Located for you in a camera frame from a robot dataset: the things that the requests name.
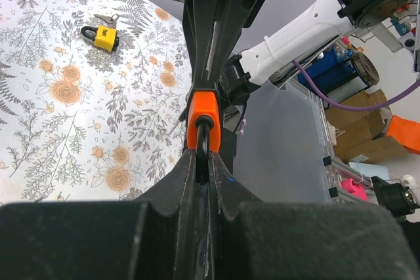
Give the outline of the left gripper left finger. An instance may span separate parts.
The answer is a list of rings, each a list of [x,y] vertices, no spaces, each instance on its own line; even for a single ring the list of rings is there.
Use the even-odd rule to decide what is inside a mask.
[[[1,207],[2,279],[195,279],[188,221],[196,157],[133,201]]]

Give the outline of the orange padlock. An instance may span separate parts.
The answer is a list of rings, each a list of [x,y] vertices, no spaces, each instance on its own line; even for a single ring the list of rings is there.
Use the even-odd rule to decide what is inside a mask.
[[[222,139],[219,97],[214,89],[193,90],[186,112],[186,147],[195,152],[196,182],[209,181],[209,160],[219,152]]]

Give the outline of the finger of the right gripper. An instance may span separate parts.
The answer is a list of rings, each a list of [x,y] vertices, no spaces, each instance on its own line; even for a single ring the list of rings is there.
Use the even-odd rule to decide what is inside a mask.
[[[183,28],[192,66],[192,88],[214,89],[226,62],[222,0],[184,0]]]
[[[209,78],[218,80],[243,28],[252,23],[259,0],[218,0],[213,42],[209,55]]]

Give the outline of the cardboard boxes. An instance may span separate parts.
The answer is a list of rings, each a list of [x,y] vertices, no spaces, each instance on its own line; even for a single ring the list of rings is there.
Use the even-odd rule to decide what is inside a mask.
[[[337,107],[326,110],[328,123],[335,127],[335,155],[345,163],[378,164],[409,154],[404,146],[386,135],[393,115],[388,107],[364,112]]]

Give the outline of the orange paper bag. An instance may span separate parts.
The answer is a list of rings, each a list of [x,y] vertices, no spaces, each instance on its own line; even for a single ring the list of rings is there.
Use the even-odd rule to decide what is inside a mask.
[[[387,136],[393,137],[410,153],[419,155],[420,151],[420,123],[393,115],[388,127]]]

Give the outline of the yellow padlock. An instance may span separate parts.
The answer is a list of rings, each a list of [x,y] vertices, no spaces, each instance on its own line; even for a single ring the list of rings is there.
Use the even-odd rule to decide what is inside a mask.
[[[90,40],[94,46],[108,52],[115,52],[119,46],[118,32],[114,28],[83,26],[81,34],[84,38]]]

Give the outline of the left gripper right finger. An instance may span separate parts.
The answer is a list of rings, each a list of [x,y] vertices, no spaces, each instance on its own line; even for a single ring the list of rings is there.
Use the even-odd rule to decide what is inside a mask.
[[[219,197],[216,279],[418,279],[402,228],[371,203],[266,203],[210,164]]]

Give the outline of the floral table mat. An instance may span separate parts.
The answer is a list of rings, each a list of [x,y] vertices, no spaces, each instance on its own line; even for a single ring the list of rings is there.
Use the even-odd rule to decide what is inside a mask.
[[[81,34],[119,14],[108,52]],[[1,203],[137,198],[182,153],[191,68],[149,0],[1,0]]]

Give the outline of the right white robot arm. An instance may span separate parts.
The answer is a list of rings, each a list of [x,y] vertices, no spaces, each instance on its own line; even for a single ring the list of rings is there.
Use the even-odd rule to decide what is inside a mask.
[[[330,39],[372,27],[407,0],[316,0],[257,46],[240,54],[254,85]],[[261,0],[184,0],[183,27],[192,65],[192,91],[213,90],[221,80],[242,29]]]

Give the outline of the silver key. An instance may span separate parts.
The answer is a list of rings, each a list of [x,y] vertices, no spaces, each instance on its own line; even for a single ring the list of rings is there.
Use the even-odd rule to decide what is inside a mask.
[[[117,26],[117,20],[119,18],[119,14],[113,14],[111,16],[105,16],[105,15],[101,15],[101,14],[94,14],[95,18],[99,18],[102,21],[104,21],[105,23],[107,23],[107,25],[110,28],[114,28],[116,29]]]

